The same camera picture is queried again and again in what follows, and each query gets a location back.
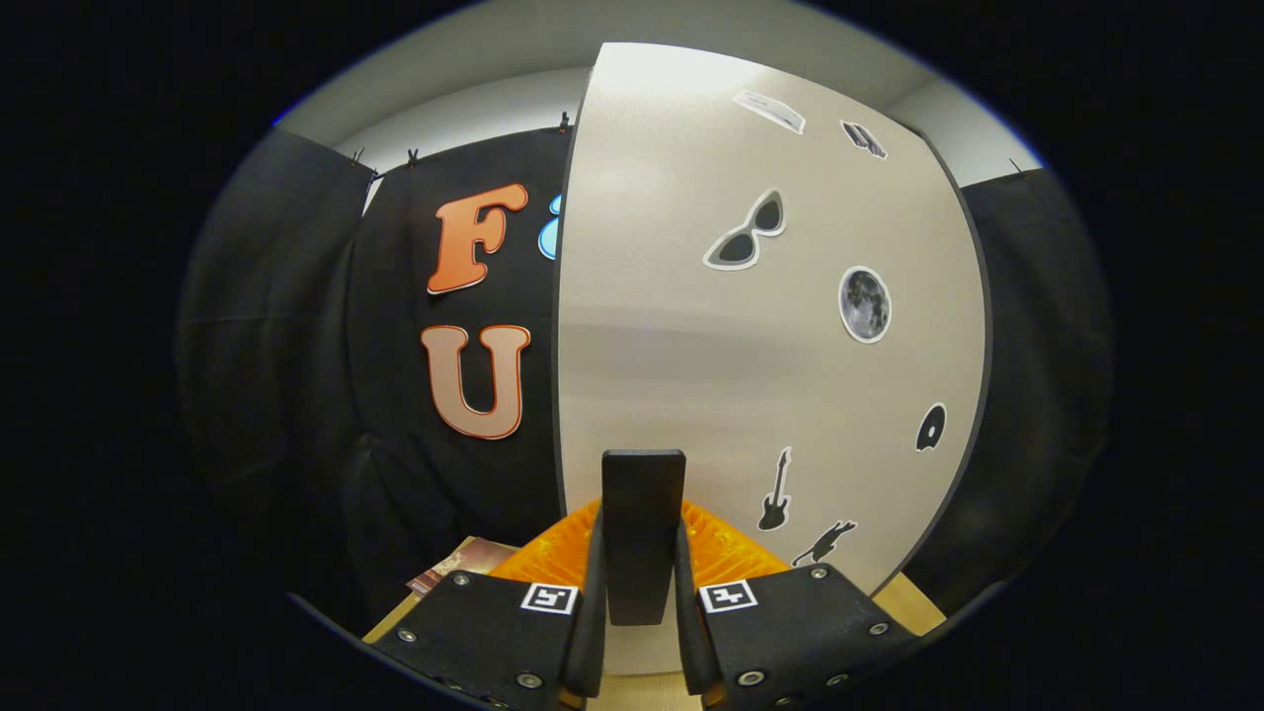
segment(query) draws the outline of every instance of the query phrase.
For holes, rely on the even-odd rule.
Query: white ceiling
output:
[[[938,77],[838,18],[789,0],[488,0],[343,72],[278,124],[325,145],[480,83],[592,66],[603,42],[731,54],[884,110]]]

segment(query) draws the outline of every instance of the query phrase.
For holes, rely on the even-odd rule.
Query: orange mesh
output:
[[[597,500],[557,521],[522,547],[489,576],[511,581],[570,584],[584,588],[588,571],[588,540],[593,535]],[[694,590],[743,578],[789,571],[790,566],[750,536],[688,501],[680,515],[689,531],[689,558],[694,569]]]
[[[588,571],[588,539],[593,535],[598,498],[549,526],[488,573],[495,578],[528,583],[573,584],[584,590]]]
[[[694,590],[789,571],[790,566],[751,536],[688,501],[680,507],[689,531]]]

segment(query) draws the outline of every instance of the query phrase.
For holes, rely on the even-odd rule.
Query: black curtain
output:
[[[220,194],[176,335],[195,466],[258,566],[363,624],[339,482],[360,428],[346,374],[351,239],[373,172],[273,129]]]
[[[394,607],[402,583],[447,555],[466,535],[523,545],[561,516],[552,415],[552,297],[556,262],[538,248],[555,216],[570,133],[541,129],[453,148],[401,166],[382,180],[356,233],[348,307],[348,345],[359,411],[372,448],[346,482],[346,506],[360,511],[353,544],[370,609]],[[503,244],[488,254],[487,277],[427,294],[445,204],[517,183],[527,204],[504,209]],[[531,333],[522,350],[522,420],[498,440],[461,434],[439,416],[421,331],[465,329],[465,399],[493,405],[492,359],[479,334],[492,325]]]
[[[1111,318],[1093,243],[1048,171],[962,189],[992,301],[992,372],[953,498],[904,572],[945,614],[1020,571],[1105,445]]]

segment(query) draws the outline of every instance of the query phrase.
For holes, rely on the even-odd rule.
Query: bolt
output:
[[[763,672],[757,669],[751,669],[737,677],[737,686],[760,686],[761,682],[763,682]]]
[[[540,688],[545,686],[545,681],[531,672],[523,672],[518,674],[518,686],[523,688]]]

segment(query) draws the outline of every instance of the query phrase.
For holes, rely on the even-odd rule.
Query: book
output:
[[[447,557],[435,563],[428,571],[408,581],[418,597],[425,597],[444,577],[453,571],[469,571],[487,574],[503,563],[518,549],[485,538],[469,536]]]

